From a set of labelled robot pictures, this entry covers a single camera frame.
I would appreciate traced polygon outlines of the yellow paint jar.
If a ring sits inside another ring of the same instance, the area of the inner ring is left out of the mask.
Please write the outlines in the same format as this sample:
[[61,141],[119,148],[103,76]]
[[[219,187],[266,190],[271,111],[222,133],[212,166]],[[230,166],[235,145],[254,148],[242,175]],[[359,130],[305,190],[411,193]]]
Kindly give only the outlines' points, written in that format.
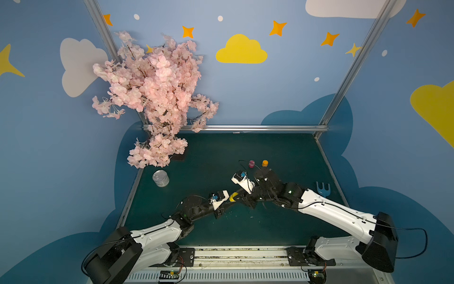
[[229,197],[229,201],[230,202],[236,202],[236,197],[238,196],[238,193],[237,192],[234,192],[230,197]]

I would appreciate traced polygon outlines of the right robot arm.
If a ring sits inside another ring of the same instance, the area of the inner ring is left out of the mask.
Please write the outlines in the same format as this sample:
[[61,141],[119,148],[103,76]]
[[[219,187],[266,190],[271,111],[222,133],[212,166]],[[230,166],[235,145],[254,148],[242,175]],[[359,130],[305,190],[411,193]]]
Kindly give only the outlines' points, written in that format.
[[369,266],[385,272],[394,271],[398,247],[397,230],[390,215],[363,213],[333,202],[315,191],[294,182],[282,182],[271,169],[258,170],[250,179],[238,171],[231,179],[240,186],[231,200],[254,208],[258,201],[271,201],[292,211],[327,222],[349,234],[346,247],[352,257],[360,257]]

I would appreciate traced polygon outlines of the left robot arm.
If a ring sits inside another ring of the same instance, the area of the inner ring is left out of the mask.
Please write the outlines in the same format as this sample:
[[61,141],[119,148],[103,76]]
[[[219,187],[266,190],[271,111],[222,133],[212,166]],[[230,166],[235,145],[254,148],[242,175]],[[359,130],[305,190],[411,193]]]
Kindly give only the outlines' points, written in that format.
[[122,284],[130,274],[146,267],[173,265],[180,250],[176,241],[191,233],[194,222],[211,214],[218,218],[234,202],[227,191],[217,192],[208,199],[191,195],[161,224],[132,231],[119,227],[87,254],[81,271],[93,284]]

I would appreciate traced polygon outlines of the silver metal can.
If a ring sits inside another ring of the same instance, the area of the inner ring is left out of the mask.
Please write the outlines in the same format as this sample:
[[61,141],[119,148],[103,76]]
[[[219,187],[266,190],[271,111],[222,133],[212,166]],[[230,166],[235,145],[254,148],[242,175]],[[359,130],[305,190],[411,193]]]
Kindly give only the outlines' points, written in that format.
[[152,178],[155,184],[160,188],[166,187],[170,182],[169,176],[164,170],[157,170],[153,173]]

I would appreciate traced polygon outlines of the left electronics board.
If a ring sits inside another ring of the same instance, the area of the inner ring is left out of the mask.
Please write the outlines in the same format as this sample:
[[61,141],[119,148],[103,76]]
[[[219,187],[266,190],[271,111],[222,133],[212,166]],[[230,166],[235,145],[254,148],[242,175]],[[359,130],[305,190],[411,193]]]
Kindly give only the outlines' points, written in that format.
[[176,284],[182,278],[182,273],[177,271],[159,271],[157,277],[158,284]]

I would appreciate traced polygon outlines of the electronics board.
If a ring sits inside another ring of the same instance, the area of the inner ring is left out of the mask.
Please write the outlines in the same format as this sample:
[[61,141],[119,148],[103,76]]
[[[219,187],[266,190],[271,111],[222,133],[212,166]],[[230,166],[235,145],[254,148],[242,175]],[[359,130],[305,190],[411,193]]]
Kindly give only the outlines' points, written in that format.
[[159,271],[157,277],[158,284],[176,284],[182,278],[182,273],[177,271]]
[[308,270],[309,284],[326,284],[327,274],[325,271]]

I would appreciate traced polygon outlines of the right electronics board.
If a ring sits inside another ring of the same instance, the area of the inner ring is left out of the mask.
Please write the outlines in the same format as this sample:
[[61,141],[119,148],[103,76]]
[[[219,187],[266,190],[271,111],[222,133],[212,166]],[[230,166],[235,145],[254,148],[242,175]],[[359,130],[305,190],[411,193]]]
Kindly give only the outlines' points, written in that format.
[[326,284],[327,274],[325,271],[308,270],[309,284]]

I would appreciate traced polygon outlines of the pink cherry blossom tree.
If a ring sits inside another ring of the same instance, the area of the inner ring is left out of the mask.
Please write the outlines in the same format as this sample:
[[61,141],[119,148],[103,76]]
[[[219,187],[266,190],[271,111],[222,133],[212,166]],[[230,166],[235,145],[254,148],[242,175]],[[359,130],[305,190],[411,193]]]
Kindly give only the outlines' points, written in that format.
[[108,97],[93,97],[92,108],[105,118],[119,119],[130,108],[144,114],[150,138],[135,142],[127,158],[137,169],[166,167],[174,155],[182,155],[188,142],[177,137],[190,124],[198,133],[217,113],[219,104],[195,94],[203,57],[195,55],[196,43],[176,43],[164,36],[164,45],[146,53],[126,31],[118,33],[122,62],[93,65],[94,74],[110,84]]

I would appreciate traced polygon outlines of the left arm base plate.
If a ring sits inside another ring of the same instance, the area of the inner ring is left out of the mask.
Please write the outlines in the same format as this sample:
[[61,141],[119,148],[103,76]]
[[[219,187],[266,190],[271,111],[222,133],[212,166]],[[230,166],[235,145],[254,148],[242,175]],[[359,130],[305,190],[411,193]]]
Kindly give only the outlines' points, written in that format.
[[162,264],[163,266],[172,267],[175,265],[183,265],[186,267],[193,267],[195,261],[194,248],[178,248],[171,249],[169,257]]

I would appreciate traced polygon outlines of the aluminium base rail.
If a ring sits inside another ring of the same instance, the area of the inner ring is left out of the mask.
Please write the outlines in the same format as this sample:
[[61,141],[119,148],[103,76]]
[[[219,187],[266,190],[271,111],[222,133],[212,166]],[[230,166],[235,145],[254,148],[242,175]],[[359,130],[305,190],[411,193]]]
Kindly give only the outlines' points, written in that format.
[[392,284],[389,273],[359,259],[336,266],[290,266],[286,246],[181,246],[194,248],[193,267],[154,265],[132,273],[123,284],[158,284],[159,271],[182,273],[177,284],[308,284],[308,270],[325,271],[326,284]]

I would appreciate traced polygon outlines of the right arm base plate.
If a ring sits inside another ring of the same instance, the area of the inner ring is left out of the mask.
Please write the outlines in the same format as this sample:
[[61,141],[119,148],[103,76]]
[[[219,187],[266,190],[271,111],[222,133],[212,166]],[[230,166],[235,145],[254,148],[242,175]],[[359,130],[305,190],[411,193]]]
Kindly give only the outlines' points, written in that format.
[[336,266],[335,259],[324,259],[313,248],[292,246],[286,248],[286,253],[290,266]]

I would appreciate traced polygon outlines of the horizontal aluminium frame bar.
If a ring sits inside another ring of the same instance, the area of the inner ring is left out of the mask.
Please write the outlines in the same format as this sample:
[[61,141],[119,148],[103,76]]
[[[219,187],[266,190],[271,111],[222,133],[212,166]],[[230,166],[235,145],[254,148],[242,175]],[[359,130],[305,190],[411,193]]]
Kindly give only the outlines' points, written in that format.
[[206,125],[201,131],[217,132],[327,132],[326,125]]

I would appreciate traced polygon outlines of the right aluminium frame post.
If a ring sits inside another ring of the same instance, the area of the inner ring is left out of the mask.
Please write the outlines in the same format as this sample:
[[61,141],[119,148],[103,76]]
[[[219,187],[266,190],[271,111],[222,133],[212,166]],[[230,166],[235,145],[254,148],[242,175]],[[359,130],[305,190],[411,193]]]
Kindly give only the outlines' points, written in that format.
[[356,78],[357,74],[359,73],[362,65],[366,61],[370,51],[373,49],[376,41],[380,37],[381,33],[383,32],[385,26],[387,25],[389,19],[391,18],[391,12],[393,8],[398,3],[397,0],[387,0],[384,2],[382,9],[379,11],[377,18],[375,19],[371,29],[369,30],[362,47],[359,50],[359,53],[355,56],[352,65],[348,69],[344,80],[342,81],[339,89],[335,93],[333,99],[331,100],[330,104],[328,105],[327,110],[325,111],[320,123],[319,127],[322,130],[317,130],[314,132],[314,139],[318,141],[322,136],[323,132],[328,131],[328,124],[332,119],[333,115],[335,114],[336,110],[340,106],[340,103],[344,99],[346,93],[348,92],[350,86],[352,85],[354,79]]

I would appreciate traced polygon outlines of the aluminium frame post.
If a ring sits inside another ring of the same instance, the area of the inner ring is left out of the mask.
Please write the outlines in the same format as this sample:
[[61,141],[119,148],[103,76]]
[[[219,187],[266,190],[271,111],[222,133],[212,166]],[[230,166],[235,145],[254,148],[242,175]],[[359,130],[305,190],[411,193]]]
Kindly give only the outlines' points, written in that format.
[[382,9],[379,11],[377,18],[375,19],[371,29],[369,30],[362,47],[359,50],[359,53],[355,56],[352,65],[348,69],[344,80],[342,81],[339,89],[335,93],[333,99],[331,100],[330,104],[328,105],[327,110],[325,111],[320,123],[319,127],[322,130],[317,130],[314,132],[314,139],[318,141],[322,136],[323,132],[328,131],[328,124],[332,119],[333,115],[335,114],[336,110],[340,106],[340,103],[344,99],[346,93],[348,92],[350,86],[352,85],[354,79],[356,78],[357,74],[359,73],[362,65],[366,61],[370,51],[373,49],[376,41],[380,37],[381,33],[383,32],[385,26],[387,25],[389,19],[391,18],[391,12],[393,8],[398,3],[397,0],[387,0],[384,2]]
[[111,59],[116,62],[122,62],[122,59],[118,55],[118,48],[115,44],[115,41],[112,37],[112,34],[108,28],[108,25],[105,21],[104,15],[100,9],[98,1],[96,0],[84,0],[83,1],[90,16],[96,25],[96,28],[101,36],[103,43],[105,44],[108,55]]

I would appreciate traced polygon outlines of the left aluminium frame post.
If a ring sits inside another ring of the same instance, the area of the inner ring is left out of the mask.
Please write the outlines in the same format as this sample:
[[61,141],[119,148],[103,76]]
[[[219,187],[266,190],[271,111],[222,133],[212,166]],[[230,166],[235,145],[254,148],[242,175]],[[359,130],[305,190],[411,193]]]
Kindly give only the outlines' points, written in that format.
[[104,15],[100,9],[98,1],[96,0],[84,0],[83,1],[90,16],[96,25],[96,28],[101,36],[103,43],[105,44],[108,55],[111,59],[116,62],[122,62],[122,59],[118,55],[118,48],[115,44],[115,41],[112,37],[112,34],[108,28],[108,25],[105,21]]

